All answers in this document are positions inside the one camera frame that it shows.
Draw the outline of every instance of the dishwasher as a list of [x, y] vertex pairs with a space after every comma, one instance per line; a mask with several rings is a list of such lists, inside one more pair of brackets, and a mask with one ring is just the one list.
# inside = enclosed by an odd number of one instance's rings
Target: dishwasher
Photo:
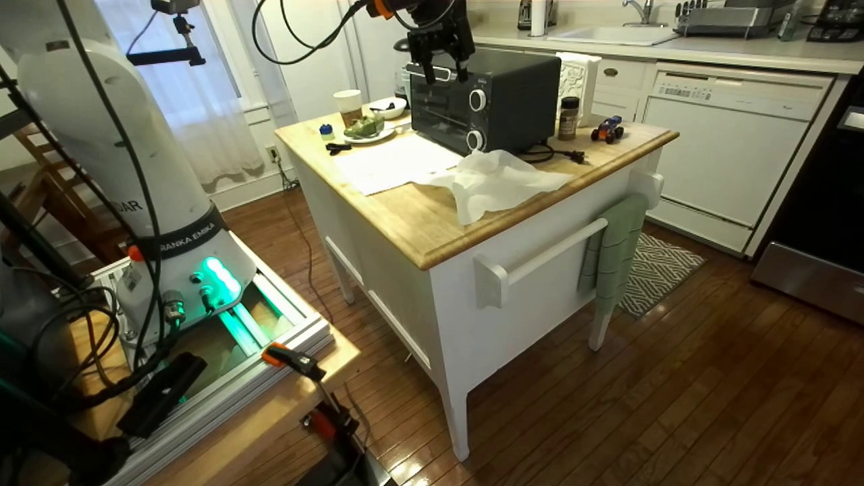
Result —
[[721, 246], [751, 248], [832, 78], [659, 65], [645, 124], [678, 130], [662, 154], [662, 203], [648, 219]]

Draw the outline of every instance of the kitchen counter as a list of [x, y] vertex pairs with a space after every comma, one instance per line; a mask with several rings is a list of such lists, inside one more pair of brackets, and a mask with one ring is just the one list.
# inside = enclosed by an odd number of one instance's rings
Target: kitchen counter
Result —
[[[594, 300], [597, 289], [583, 278], [589, 238], [610, 224], [610, 205], [632, 194], [659, 197], [659, 149], [678, 132], [626, 124], [629, 135], [608, 146], [591, 143], [581, 130], [578, 140], [556, 149], [583, 149], [589, 165], [540, 165], [570, 173], [567, 186], [462, 227], [446, 189], [408, 184], [378, 194], [356, 192], [335, 167], [338, 157], [324, 151], [316, 132], [321, 122], [335, 119], [292, 124], [278, 138], [300, 157], [302, 194], [340, 289], [346, 300], [365, 292], [429, 373], [454, 454], [464, 459], [467, 392]], [[381, 146], [351, 151], [394, 157]], [[597, 305], [586, 332], [591, 348], [602, 346], [608, 324], [610, 311]]]
[[346, 197], [386, 240], [392, 240], [419, 270], [435, 267], [437, 262], [567, 200], [570, 194], [597, 184], [599, 178], [637, 162], [640, 157], [675, 140], [678, 132], [626, 124], [626, 138], [608, 146], [591, 143], [583, 130], [575, 143], [556, 143], [556, 149], [586, 151], [586, 165], [575, 165], [564, 157], [543, 162], [537, 167], [554, 173], [570, 173], [572, 181], [551, 194], [540, 194], [521, 208], [491, 213], [470, 227], [456, 221], [456, 205], [446, 189], [437, 186], [397, 186], [381, 194], [359, 194], [329, 162], [319, 124], [335, 124], [338, 119], [313, 119], [278, 130], [281, 140], [305, 159], [340, 197]]
[[632, 59], [662, 59], [662, 62], [697, 62], [697, 65], [734, 65], [734, 68], [764, 68], [764, 70], [797, 70], [797, 73], [832, 73], [856, 76], [864, 68], [864, 41], [859, 43], [807, 43], [778, 41], [778, 38], [672, 38], [659, 46], [597, 46], [583, 41], [562, 38], [529, 38], [513, 24], [478, 24], [473, 27], [478, 46], [516, 46], [537, 51], [581, 51], [597, 57], [632, 57]]

